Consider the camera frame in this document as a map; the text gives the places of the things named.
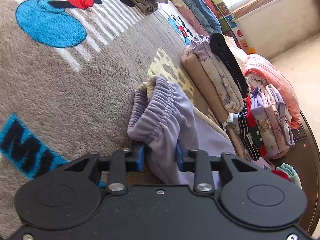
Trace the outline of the lavender sweatpants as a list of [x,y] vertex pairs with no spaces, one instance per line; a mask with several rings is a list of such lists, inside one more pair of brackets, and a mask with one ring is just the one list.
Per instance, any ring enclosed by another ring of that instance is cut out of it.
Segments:
[[220,188],[219,175],[212,172],[212,182],[195,183],[193,172],[179,171],[177,143],[215,157],[223,152],[235,154],[227,133],[195,108],[178,84],[161,76],[152,76],[138,87],[127,133],[151,148],[147,162],[161,181],[168,185],[189,185],[201,192]]

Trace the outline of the tall folded clothes stack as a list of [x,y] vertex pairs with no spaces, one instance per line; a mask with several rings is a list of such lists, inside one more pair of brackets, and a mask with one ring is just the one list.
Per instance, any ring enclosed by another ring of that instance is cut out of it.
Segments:
[[257,163],[280,159],[295,146],[290,121],[280,91],[268,84],[265,89],[255,87],[242,111],[229,115],[226,130],[236,154]]

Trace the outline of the floral folded blanket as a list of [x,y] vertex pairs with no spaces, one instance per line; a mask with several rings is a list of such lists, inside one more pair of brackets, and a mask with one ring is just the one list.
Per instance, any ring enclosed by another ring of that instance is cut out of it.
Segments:
[[224,109],[231,113],[240,113],[244,106],[240,90],[223,61],[212,53],[209,37],[201,35],[193,38],[190,49],[216,88]]

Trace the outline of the beige folded blanket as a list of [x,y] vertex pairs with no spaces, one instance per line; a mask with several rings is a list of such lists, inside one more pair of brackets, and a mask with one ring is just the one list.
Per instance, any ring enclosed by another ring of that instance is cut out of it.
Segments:
[[229,113],[223,107],[215,86],[189,46],[185,47],[181,55],[181,64],[208,103],[217,121],[220,123],[225,122],[228,119]]

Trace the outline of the pink rolled quilt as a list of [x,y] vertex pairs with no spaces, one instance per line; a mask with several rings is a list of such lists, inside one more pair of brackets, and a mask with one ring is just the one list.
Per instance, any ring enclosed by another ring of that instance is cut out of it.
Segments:
[[265,91],[267,85],[273,85],[279,91],[285,103],[285,113],[289,126],[293,129],[300,126],[300,106],[295,90],[270,61],[258,54],[249,54],[244,62],[242,73],[251,89],[259,87]]

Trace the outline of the white cream quilt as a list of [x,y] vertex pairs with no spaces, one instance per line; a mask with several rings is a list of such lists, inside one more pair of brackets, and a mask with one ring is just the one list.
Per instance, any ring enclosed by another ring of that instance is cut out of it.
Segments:
[[248,58],[248,54],[246,54],[241,48],[239,48],[234,39],[232,37],[228,37],[226,35],[223,35],[225,42],[228,46],[228,48],[230,49],[230,51],[232,52],[233,56],[235,57],[238,65],[240,66],[240,68],[244,68],[245,65],[245,61]]

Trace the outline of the Mickey Mouse fleece blanket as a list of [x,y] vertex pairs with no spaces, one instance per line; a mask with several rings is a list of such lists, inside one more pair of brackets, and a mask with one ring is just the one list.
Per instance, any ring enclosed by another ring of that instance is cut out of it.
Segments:
[[178,83],[209,118],[208,103],[182,68],[185,48],[168,19],[173,4],[151,15],[120,0],[67,13],[84,27],[79,45],[52,48],[18,26],[29,0],[1,0],[1,123],[15,113],[51,150],[68,160],[128,147],[127,124],[136,88],[152,75]]

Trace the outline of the black folded garment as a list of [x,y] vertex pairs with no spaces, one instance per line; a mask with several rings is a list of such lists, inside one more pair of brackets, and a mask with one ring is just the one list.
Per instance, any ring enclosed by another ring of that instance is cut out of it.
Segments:
[[235,84],[237,85],[243,99],[248,96],[248,84],[242,74],[239,64],[237,63],[234,55],[227,46],[224,36],[215,31],[211,33],[209,38],[210,49],[213,54],[219,57],[223,62],[229,73],[231,74]]

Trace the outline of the colourful alphabet headboard mat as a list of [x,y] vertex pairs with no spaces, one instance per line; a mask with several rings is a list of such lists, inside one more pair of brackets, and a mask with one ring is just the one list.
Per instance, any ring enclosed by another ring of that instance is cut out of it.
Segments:
[[218,14],[218,20],[222,28],[222,33],[226,36],[232,37],[236,45],[241,48],[247,54],[256,53],[255,49],[251,47],[242,31],[239,28],[238,23],[236,22],[235,17],[230,12],[228,7],[225,5],[223,0],[210,0]]

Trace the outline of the purple floral quilt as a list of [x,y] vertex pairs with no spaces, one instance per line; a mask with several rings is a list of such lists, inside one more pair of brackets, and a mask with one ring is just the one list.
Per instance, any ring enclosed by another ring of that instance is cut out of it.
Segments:
[[200,24],[198,19],[195,17],[189,7],[183,2],[183,0],[171,0],[173,5],[178,9],[182,16],[188,21],[192,28],[197,32],[198,35],[208,36],[209,34],[205,31],[203,26]]

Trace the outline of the blue folded quilt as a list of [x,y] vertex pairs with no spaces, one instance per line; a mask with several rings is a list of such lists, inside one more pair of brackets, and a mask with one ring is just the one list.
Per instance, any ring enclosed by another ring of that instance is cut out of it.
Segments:
[[204,30],[211,33],[222,33],[219,20],[203,0],[182,0],[195,15]]

